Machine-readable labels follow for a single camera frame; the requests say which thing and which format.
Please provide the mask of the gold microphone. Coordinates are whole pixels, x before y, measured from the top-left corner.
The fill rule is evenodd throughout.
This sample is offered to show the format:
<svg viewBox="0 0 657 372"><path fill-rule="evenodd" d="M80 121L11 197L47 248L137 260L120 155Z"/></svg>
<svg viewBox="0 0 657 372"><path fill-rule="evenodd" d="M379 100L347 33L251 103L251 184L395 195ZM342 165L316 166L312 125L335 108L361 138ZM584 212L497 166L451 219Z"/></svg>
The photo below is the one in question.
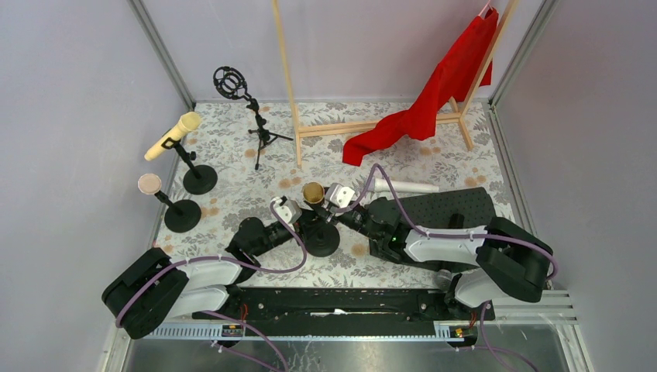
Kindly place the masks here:
<svg viewBox="0 0 657 372"><path fill-rule="evenodd" d="M301 189L304 202L311 206L317 207L324 204L325 188L318 182L308 182Z"/></svg>

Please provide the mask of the white microphone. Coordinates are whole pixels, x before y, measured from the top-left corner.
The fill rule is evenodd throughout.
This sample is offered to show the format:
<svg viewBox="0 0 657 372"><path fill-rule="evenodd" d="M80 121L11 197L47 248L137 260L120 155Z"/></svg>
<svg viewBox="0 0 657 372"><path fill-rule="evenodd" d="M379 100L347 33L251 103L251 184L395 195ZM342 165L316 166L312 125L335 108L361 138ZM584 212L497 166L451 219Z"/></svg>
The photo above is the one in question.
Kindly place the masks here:
<svg viewBox="0 0 657 372"><path fill-rule="evenodd" d="M413 183L406 181L391 181L390 186L383 178L375 177L372 184L368 187L372 192L390 192L394 189L398 193L411 194L431 194L440 192L440 188L433 184Z"/></svg>

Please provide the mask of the black round-base mic stand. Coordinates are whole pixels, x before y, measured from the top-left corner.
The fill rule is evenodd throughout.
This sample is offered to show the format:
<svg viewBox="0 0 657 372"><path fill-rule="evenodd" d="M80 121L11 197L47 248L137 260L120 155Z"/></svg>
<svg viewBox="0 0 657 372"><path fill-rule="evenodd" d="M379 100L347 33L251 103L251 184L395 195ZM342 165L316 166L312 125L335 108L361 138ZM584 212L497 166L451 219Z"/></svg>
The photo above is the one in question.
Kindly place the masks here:
<svg viewBox="0 0 657 372"><path fill-rule="evenodd" d="M201 208L195 201L183 199L173 202L162 191L156 192L154 196L167 206L163 221L171 232L189 232L200 222Z"/></svg>

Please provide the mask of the cream yellow microphone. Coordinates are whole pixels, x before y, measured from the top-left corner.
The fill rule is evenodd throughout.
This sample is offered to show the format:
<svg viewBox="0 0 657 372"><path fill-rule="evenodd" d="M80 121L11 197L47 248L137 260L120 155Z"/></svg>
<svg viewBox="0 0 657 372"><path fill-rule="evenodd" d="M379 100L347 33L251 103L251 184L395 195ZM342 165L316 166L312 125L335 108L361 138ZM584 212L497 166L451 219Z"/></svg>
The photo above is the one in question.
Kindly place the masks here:
<svg viewBox="0 0 657 372"><path fill-rule="evenodd" d="M146 161L151 161L169 150L187 134L194 132L201 125L201 117L196 112L183 114L177 123L163 134L144 154Z"/></svg>

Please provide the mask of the black tripod shock-mount stand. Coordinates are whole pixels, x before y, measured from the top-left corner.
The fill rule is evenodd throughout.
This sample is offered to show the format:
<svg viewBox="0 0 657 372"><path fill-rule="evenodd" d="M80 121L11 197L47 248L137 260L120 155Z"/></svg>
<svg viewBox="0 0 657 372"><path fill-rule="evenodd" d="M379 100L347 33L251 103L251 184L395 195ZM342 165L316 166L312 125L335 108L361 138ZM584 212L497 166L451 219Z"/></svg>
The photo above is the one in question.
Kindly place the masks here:
<svg viewBox="0 0 657 372"><path fill-rule="evenodd" d="M247 103L246 108L253 113L256 128L249 129L248 134L256 134L259 139L254 166L255 171L259 170L262 150L278 139L288 141L292 141L293 139L289 136L273 133L265 127L267 120L260 114L259 102L248 92L246 79L237 69L230 66L218 67L212 75L212 82L215 90L223 98L235 102L244 101Z"/></svg>

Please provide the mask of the pink microphone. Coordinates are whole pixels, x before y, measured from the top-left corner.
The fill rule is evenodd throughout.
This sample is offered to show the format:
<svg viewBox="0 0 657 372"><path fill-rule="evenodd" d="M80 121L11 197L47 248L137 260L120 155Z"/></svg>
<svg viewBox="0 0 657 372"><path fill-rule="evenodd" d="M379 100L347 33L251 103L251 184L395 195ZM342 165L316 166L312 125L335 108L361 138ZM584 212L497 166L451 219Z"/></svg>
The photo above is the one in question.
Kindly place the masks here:
<svg viewBox="0 0 657 372"><path fill-rule="evenodd" d="M137 187L145 195L155 195L161 191L162 181L156 174L144 174L138 179Z"/></svg>

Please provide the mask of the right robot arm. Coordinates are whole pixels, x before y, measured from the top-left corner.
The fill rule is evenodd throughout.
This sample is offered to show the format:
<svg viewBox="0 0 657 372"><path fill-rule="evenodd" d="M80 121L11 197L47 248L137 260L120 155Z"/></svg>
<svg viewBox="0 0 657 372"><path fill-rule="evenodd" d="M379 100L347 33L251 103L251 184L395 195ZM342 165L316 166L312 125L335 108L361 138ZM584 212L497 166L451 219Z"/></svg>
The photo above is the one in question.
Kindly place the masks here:
<svg viewBox="0 0 657 372"><path fill-rule="evenodd" d="M370 254L394 264L453 275L450 302L477 308L495 298L527 303L542 299L555 272L552 248L503 217L463 228L454 213L446 229L411 224L405 210L383 199L337 214L336 206L314 203L311 209L327 222L343 224L369 240Z"/></svg>

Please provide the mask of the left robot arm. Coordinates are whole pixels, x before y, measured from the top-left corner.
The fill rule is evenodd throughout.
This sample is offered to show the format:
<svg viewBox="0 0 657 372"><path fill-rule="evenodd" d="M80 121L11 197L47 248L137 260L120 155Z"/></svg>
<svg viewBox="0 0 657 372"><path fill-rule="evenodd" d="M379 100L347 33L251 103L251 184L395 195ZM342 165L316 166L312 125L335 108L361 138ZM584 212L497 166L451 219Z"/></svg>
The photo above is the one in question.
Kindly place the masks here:
<svg viewBox="0 0 657 372"><path fill-rule="evenodd" d="M258 218L241 221L223 253L175 262L161 248L151 248L121 273L101 300L116 325L131 339L142 339L166 319L195 312L216 312L229 299L229 287L250 279L263 267L257 257L291 240L302 248L303 261L321 248L339 244L337 229L310 210L268 226Z"/></svg>

